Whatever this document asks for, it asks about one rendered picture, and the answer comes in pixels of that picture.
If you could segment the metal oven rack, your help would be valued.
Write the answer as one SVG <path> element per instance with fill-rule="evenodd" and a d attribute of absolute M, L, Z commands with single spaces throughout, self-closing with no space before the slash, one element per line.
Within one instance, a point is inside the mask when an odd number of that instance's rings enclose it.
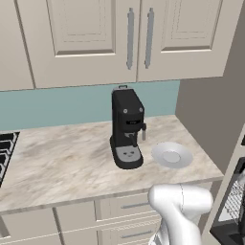
<path fill-rule="evenodd" d="M 238 223 L 240 215 L 240 207 L 242 204 L 244 191 L 243 177 L 240 174 L 235 176 L 231 190 L 228 193 L 227 199 L 224 205 L 225 216 L 228 220 L 232 220 L 234 223 Z"/>

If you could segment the beige drawer front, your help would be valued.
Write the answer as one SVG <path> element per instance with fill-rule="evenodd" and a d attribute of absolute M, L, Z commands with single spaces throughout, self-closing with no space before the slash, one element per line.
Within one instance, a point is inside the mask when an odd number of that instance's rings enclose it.
<path fill-rule="evenodd" d="M 147 193 L 131 194 L 126 196 L 118 196 L 102 199 L 95 202 L 96 218 L 98 220 L 105 220 L 111 218 L 118 218 L 123 216 L 130 216 L 136 214 L 156 214 L 150 205 L 132 208 L 121 209 L 123 205 L 130 205 L 136 203 L 148 202 Z"/>
<path fill-rule="evenodd" d="M 138 220 L 98 232 L 99 245 L 147 245 L 160 227 L 159 218 Z"/>

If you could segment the beige wall cupboard door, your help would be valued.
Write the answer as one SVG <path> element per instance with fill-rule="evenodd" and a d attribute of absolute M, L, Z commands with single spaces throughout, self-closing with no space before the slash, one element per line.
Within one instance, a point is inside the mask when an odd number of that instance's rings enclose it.
<path fill-rule="evenodd" d="M 16 0 L 38 88 L 134 82 L 140 0 Z M 127 14 L 134 10 L 127 69 Z"/>
<path fill-rule="evenodd" d="M 221 77 L 244 0 L 142 0 L 138 80 Z M 147 14 L 154 9 L 145 68 Z"/>
<path fill-rule="evenodd" d="M 16 0 L 0 0 L 0 91 L 33 89 Z"/>

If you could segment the black espresso coffee machine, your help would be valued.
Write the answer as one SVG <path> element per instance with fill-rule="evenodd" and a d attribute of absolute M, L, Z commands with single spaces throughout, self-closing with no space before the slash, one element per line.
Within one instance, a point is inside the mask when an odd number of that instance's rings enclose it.
<path fill-rule="evenodd" d="M 138 132 L 145 140 L 145 108 L 133 88 L 120 85 L 113 89 L 112 136 L 110 146 L 115 164 L 122 169 L 140 167 L 144 158 L 138 146 Z"/>

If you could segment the grey round plate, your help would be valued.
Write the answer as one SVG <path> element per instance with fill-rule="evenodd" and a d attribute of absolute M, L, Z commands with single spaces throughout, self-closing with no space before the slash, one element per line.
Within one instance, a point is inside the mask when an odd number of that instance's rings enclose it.
<path fill-rule="evenodd" d="M 192 153 L 183 145 L 174 142 L 158 143 L 152 147 L 153 159 L 163 167 L 183 168 L 193 161 Z"/>

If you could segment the beige base cupboard door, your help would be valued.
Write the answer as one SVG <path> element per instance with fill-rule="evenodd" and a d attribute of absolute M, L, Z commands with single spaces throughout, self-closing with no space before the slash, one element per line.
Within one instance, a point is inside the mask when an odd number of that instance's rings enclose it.
<path fill-rule="evenodd" d="M 1 215 L 0 245 L 61 245 L 53 210 Z"/>
<path fill-rule="evenodd" d="M 56 207 L 56 215 L 65 245 L 98 245 L 93 201 Z"/>

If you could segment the black hob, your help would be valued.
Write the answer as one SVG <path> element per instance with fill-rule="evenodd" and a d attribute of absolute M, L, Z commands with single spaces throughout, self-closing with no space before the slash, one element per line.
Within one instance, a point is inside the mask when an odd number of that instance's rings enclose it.
<path fill-rule="evenodd" d="M 3 184 L 19 132 L 0 133 L 0 187 Z"/>

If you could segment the beige tall oven cabinet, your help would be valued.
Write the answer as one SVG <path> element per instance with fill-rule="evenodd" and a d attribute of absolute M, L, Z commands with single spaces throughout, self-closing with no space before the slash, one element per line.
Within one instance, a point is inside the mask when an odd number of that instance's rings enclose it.
<path fill-rule="evenodd" d="M 224 174 L 212 184 L 219 207 L 245 135 L 245 0 L 237 19 L 223 75 L 180 82 L 176 117 Z"/>

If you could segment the black oven door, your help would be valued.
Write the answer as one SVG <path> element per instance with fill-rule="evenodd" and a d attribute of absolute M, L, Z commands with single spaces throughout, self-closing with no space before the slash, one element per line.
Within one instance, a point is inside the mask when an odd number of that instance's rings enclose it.
<path fill-rule="evenodd" d="M 235 223 L 212 227 L 210 233 L 221 245 L 245 245 Z"/>

